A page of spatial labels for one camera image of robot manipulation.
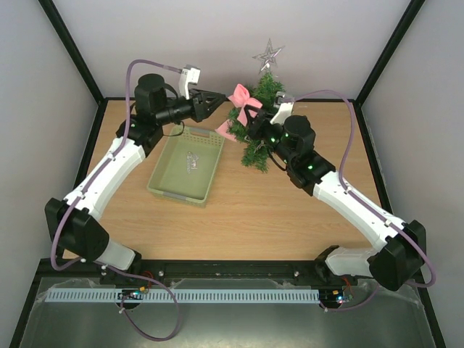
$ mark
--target pink bow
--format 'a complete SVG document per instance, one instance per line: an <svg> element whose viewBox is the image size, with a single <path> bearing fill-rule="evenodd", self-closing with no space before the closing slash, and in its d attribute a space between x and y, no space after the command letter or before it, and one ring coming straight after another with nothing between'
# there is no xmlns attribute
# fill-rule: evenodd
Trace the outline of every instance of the pink bow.
<svg viewBox="0 0 464 348"><path fill-rule="evenodd" d="M256 100L255 98L251 98L249 96L248 90L243 87L240 83L235 87L235 91L233 91L233 95L229 96L229 100L233 103L235 107L241 107L241 111L239 114L239 117L237 120L242 125L247 125L247 116L245 115L244 111L244 106L245 105L251 105L253 107L261 107L262 104ZM250 111L250 116L251 117L256 117L256 112ZM226 120L218 129L216 129L216 132L219 133L221 136L223 136L226 139L232 140L232 141L237 141L235 136L232 134L227 133L227 130L231 126L231 121Z"/></svg>

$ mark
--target white wall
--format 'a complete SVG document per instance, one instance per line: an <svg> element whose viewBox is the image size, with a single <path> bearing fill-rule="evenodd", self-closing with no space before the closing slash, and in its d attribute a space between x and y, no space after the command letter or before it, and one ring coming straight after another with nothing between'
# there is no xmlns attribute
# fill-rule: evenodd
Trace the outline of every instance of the white wall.
<svg viewBox="0 0 464 348"><path fill-rule="evenodd" d="M448 347L462 347L464 2L429 0L364 107L396 213L428 232L430 289Z"/></svg>
<svg viewBox="0 0 464 348"><path fill-rule="evenodd" d="M331 88L354 98L409 0L55 0L105 96L124 95L124 74L144 58L202 69L199 88L232 92L256 82L268 39L275 74L300 95ZM135 75L153 71L136 68ZM164 72L177 86L178 76Z"/></svg>
<svg viewBox="0 0 464 348"><path fill-rule="evenodd" d="M44 205L72 188L96 104L38 1L1 0L0 347L50 240Z"/></svg>

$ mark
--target green plastic basket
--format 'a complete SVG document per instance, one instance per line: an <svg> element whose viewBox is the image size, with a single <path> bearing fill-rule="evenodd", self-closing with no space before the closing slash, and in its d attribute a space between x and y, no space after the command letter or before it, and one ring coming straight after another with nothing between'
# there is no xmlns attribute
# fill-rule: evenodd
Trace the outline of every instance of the green plastic basket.
<svg viewBox="0 0 464 348"><path fill-rule="evenodd" d="M170 135L178 134L176 125ZM168 138L148 190L176 202L205 207L216 173L224 138L214 131L185 127L181 136Z"/></svg>

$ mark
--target silver star ornament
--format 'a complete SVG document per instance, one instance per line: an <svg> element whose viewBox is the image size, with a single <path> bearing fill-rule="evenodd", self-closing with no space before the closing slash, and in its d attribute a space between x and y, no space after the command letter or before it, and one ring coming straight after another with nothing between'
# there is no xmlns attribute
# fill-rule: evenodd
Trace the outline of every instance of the silver star ornament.
<svg viewBox="0 0 464 348"><path fill-rule="evenodd" d="M261 62L260 73L264 70L270 71L271 65L277 67L276 57L279 53L281 53L284 47L285 46L274 49L273 43L269 39L265 52L253 57L253 59L259 60Z"/></svg>

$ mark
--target white cable clip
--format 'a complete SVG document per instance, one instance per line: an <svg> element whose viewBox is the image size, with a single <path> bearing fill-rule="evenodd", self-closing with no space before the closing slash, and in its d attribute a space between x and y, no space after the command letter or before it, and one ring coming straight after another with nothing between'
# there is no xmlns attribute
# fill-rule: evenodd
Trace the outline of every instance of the white cable clip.
<svg viewBox="0 0 464 348"><path fill-rule="evenodd" d="M115 156L114 156L114 154L113 154L112 152L108 152L108 153L107 153L107 158L109 158L109 159L112 160L112 161L115 161L115 160L116 160L116 158L115 158Z"/></svg>
<svg viewBox="0 0 464 348"><path fill-rule="evenodd" d="M101 275L104 276L104 277L107 274L107 272L106 272L107 266L108 265L101 265Z"/></svg>
<svg viewBox="0 0 464 348"><path fill-rule="evenodd" d="M76 191L75 195L79 197L80 199L85 199L86 195L82 191Z"/></svg>

